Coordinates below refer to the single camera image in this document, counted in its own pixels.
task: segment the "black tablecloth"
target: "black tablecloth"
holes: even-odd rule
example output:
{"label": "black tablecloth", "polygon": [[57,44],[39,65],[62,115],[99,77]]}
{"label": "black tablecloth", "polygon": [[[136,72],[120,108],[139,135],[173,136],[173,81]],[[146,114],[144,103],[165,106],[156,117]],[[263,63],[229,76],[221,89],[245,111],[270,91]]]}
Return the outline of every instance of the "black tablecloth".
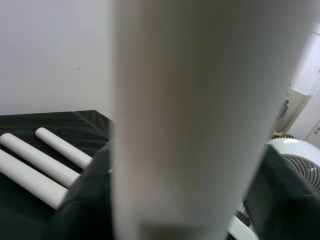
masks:
{"label": "black tablecloth", "polygon": [[[81,169],[53,148],[36,138],[44,127],[86,154],[93,156],[111,138],[108,118],[94,110],[0,116],[0,135],[11,133],[48,154],[69,168]],[[28,162],[0,148],[27,165]],[[47,227],[54,209],[0,173],[0,238],[4,240],[38,240]]]}

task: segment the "white cylinder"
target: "white cylinder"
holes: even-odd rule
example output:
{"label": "white cylinder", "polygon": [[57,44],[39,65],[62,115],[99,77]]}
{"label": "white cylinder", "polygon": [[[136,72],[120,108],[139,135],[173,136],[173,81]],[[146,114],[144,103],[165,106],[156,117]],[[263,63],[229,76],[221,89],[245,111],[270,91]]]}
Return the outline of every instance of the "white cylinder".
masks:
{"label": "white cylinder", "polygon": [[79,173],[10,133],[5,133],[0,136],[0,144],[27,160],[67,188],[80,176]]}
{"label": "white cylinder", "polygon": [[228,232],[236,240],[259,240],[257,235],[236,216],[233,216]]}
{"label": "white cylinder", "polygon": [[117,0],[118,240],[225,239],[311,34],[311,1]]}
{"label": "white cylinder", "polygon": [[60,206],[68,192],[65,187],[3,150],[0,150],[0,172],[54,209]]}
{"label": "white cylinder", "polygon": [[85,154],[75,146],[72,146],[70,143],[66,142],[44,127],[38,128],[35,131],[35,135],[50,147],[61,153],[67,159],[72,161],[74,164],[78,165],[80,168],[85,169],[91,163],[92,157]]}

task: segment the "blurry foreground object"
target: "blurry foreground object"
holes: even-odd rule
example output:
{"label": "blurry foreground object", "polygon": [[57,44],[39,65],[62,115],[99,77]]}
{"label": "blurry foreground object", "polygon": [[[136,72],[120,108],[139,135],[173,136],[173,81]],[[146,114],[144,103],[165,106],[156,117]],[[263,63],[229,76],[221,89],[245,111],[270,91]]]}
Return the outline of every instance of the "blurry foreground object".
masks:
{"label": "blurry foreground object", "polygon": [[224,239],[314,9],[305,0],[115,1],[117,240]]}

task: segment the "white fan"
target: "white fan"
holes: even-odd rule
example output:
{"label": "white fan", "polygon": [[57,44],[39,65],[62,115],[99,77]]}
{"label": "white fan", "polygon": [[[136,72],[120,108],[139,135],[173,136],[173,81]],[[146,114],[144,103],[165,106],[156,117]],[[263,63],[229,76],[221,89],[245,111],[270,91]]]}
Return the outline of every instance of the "white fan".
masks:
{"label": "white fan", "polygon": [[320,149],[294,138],[276,138],[269,144],[320,193]]}

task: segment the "dark green cloth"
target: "dark green cloth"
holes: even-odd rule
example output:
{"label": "dark green cloth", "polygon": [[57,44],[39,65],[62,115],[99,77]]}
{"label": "dark green cloth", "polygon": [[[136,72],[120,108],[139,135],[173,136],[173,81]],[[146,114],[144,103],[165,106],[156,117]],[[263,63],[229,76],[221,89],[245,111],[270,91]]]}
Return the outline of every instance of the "dark green cloth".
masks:
{"label": "dark green cloth", "polygon": [[[111,138],[112,124],[94,110],[4,115],[0,116],[0,135],[11,133],[81,174],[81,168],[38,139],[35,131],[44,127],[93,156]],[[4,146],[0,149],[43,173]],[[53,208],[0,173],[0,240],[40,240],[54,213]]]}
{"label": "dark green cloth", "polygon": [[111,240],[110,152],[106,145],[72,185],[43,240]]}

